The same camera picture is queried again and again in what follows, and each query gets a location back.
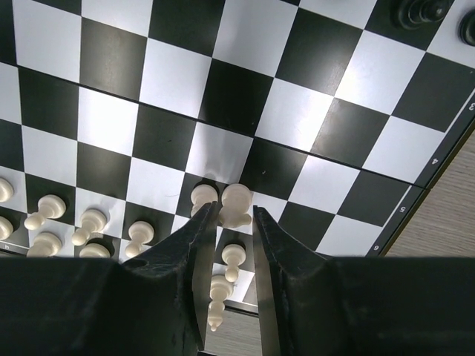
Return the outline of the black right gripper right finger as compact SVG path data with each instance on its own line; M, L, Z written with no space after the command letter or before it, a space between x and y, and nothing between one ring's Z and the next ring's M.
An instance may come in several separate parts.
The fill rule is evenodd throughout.
M264 355L472 355L470 257L331 257L253 209Z

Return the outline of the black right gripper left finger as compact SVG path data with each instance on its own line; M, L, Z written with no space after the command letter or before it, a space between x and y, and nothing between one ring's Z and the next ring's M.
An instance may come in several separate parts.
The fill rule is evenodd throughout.
M3 355L195 355L203 349L217 205L135 258L1 260Z

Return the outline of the white chess piece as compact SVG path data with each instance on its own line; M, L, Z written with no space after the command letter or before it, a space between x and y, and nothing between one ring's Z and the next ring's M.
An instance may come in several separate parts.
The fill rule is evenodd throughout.
M250 225L252 217L247 213L252 204L252 192L239 183L227 186L221 197L219 220L224 228Z

